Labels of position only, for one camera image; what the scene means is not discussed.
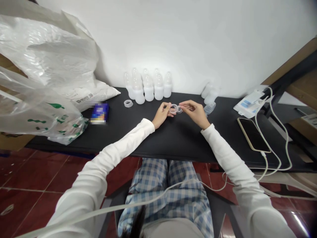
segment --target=smartphone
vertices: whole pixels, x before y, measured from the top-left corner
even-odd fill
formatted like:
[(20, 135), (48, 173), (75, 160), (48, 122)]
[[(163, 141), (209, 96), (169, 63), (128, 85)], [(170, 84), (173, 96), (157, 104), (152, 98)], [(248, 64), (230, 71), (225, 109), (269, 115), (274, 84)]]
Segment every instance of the smartphone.
[(237, 120), (252, 150), (271, 153), (270, 148), (263, 140), (258, 128), (252, 120), (245, 118), (238, 118)]

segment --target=hand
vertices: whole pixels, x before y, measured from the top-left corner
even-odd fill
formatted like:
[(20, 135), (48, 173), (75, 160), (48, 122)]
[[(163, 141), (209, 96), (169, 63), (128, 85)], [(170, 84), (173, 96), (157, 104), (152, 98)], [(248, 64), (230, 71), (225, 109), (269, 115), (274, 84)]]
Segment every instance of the hand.
[(156, 115), (152, 121), (155, 129), (159, 128), (159, 126), (163, 124), (163, 122), (168, 116), (174, 117), (174, 115), (176, 115), (176, 113), (169, 112), (171, 105), (172, 103), (170, 102), (163, 102), (161, 106), (158, 108), (158, 111), (156, 112)]
[(179, 105), (181, 106), (181, 109), (183, 109), (183, 111), (200, 126), (201, 129), (206, 130), (210, 126), (210, 123), (205, 115), (204, 107), (201, 104), (189, 100), (181, 102)]

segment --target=plaid pants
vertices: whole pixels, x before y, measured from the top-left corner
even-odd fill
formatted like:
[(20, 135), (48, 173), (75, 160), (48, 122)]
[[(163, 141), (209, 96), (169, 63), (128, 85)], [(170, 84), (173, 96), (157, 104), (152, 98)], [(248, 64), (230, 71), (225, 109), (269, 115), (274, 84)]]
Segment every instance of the plaid pants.
[[(126, 204), (149, 201), (162, 194), (165, 189), (178, 182), (197, 179), (191, 162), (143, 158), (140, 169), (137, 170)], [(130, 230), (133, 217), (141, 206), (125, 209), (120, 217), (118, 235), (124, 228)], [(162, 218), (187, 218), (207, 237), (213, 237), (211, 211), (206, 191), (202, 184), (196, 181), (182, 183), (147, 205), (144, 224)]]

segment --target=phone case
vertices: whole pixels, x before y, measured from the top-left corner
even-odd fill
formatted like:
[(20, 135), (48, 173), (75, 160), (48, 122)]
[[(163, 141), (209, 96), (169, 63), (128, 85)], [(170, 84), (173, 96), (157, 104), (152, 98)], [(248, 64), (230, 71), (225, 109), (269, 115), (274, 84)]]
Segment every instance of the phone case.
[(241, 124), (241, 122), (240, 122), (240, 119), (249, 120), (249, 121), (252, 121), (252, 120), (250, 120), (250, 119), (245, 119), (245, 118), (240, 118), (240, 117), (237, 119), (237, 121), (238, 121), (238, 123), (239, 123), (239, 125), (240, 125), (240, 127), (241, 127), (241, 130), (242, 130), (242, 132), (243, 132), (245, 138), (247, 139), (247, 142), (248, 142), (249, 146), (251, 147), (251, 149), (254, 150), (254, 151), (259, 151), (259, 152), (263, 151), (263, 152), (265, 152), (265, 153), (271, 153), (271, 151), (257, 150), (257, 149), (255, 149), (255, 148), (253, 147), (253, 145), (252, 145), (252, 143), (251, 143), (251, 141), (250, 141), (250, 139), (249, 139), (247, 133), (245, 132), (245, 130), (244, 130), (244, 128), (243, 128), (243, 126), (242, 126), (242, 124)]

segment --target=hair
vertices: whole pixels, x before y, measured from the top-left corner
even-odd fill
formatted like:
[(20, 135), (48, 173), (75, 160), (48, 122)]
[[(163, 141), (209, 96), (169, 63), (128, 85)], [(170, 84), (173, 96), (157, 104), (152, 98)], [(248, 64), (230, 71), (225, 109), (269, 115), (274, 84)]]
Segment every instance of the hair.
[(128, 232), (128, 230), (125, 228), (120, 238), (145, 238), (144, 233), (141, 233), (144, 224), (145, 211), (146, 207), (143, 205), (141, 210), (133, 218), (130, 232)]

